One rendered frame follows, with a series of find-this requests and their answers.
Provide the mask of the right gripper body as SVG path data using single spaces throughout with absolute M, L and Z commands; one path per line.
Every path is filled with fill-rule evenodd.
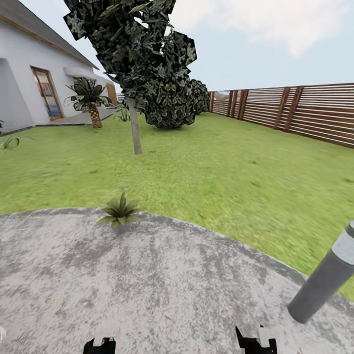
M 256 338 L 245 337 L 245 354 L 277 354 L 275 339 L 269 339 L 269 347 L 262 348 Z

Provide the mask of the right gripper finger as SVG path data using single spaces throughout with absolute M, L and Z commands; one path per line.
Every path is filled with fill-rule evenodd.
M 239 346 L 241 348 L 245 348 L 245 337 L 243 337 L 238 329 L 238 327 L 236 326 L 236 336 L 239 342 Z

